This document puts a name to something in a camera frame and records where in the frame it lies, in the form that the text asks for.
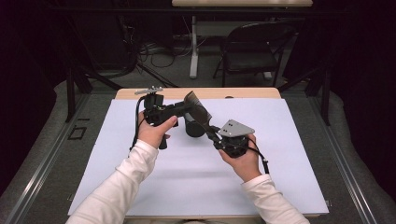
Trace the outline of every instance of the silver mount plate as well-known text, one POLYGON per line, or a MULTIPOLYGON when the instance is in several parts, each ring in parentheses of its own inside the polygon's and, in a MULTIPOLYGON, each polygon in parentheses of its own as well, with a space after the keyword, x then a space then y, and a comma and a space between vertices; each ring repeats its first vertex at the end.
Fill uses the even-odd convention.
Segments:
POLYGON ((254 129, 233 119, 228 120, 228 122, 219 130, 219 134, 224 137, 237 137, 248 133, 254 133, 254 129))
POLYGON ((162 90, 163 90, 162 87, 159 87, 159 88, 151 87, 150 89, 146 89, 146 90, 142 90, 142 91, 135 91, 134 94, 139 95, 139 94, 153 93, 153 92, 162 91, 162 90))

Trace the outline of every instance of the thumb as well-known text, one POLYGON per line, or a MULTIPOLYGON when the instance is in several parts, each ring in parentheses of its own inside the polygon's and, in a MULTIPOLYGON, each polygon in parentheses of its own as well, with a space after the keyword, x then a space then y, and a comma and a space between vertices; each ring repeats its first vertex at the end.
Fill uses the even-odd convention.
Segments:
POLYGON ((166 133, 169 129, 171 129, 176 124, 176 122, 177 122, 177 117, 172 116, 166 122, 159 125, 157 128, 159 128, 163 133, 166 133))

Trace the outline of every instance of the table surface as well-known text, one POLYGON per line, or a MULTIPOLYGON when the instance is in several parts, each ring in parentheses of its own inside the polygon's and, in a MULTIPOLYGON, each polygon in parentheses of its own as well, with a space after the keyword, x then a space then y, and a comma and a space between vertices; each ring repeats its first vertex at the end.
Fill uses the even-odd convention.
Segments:
MULTIPOLYGON (((119 90, 112 101, 69 214, 125 158, 125 148, 131 145, 134 132, 131 115, 142 96, 134 93, 141 90, 119 90)), ((168 105, 183 99, 190 91, 194 91, 212 115, 211 125, 236 119, 254 127, 255 134, 261 137, 258 145, 271 162, 270 172, 277 188, 304 215, 329 213, 289 108, 276 88, 165 88, 159 94, 164 95, 164 103, 168 105), (241 109, 252 116, 245 116, 241 109)), ((161 151, 154 172, 142 183, 127 217, 258 216, 240 189, 240 179, 228 164, 219 162, 213 144, 205 137, 187 136, 184 122, 180 120, 178 124, 169 131, 172 138, 168 149, 161 151), (194 203, 185 206, 186 199, 194 203)))
MULTIPOLYGON (((144 89, 121 89, 117 92, 116 100, 139 99, 142 95, 135 95, 136 91, 144 89)), ((280 99, 277 88, 166 88, 158 93, 166 99, 180 99, 194 91, 199 99, 219 99, 226 97, 238 98, 276 98, 280 99)))
POLYGON ((312 0, 173 0, 174 7, 311 7, 312 0))

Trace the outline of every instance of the wooden table edge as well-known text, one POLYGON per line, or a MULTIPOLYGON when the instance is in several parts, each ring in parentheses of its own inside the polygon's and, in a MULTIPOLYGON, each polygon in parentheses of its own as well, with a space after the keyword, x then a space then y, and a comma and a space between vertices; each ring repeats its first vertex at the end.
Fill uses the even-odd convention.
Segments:
MULTIPOLYGON (((135 100, 142 95, 135 95, 136 91, 145 89, 120 89, 116 100, 135 100)), ((183 99, 190 91, 194 91, 198 99, 222 99, 225 97, 233 98, 274 98, 281 99, 277 88, 163 88, 158 91, 165 99, 183 99)))

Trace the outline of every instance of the white table leg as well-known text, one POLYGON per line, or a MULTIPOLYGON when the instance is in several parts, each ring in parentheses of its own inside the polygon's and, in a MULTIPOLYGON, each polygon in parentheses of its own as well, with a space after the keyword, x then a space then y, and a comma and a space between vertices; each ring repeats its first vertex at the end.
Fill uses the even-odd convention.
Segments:
POLYGON ((198 70, 198 48, 197 48, 197 27, 196 18, 192 16, 191 22, 191 35, 192 35, 192 56, 191 56, 191 68, 190 68, 190 78, 197 78, 198 70))

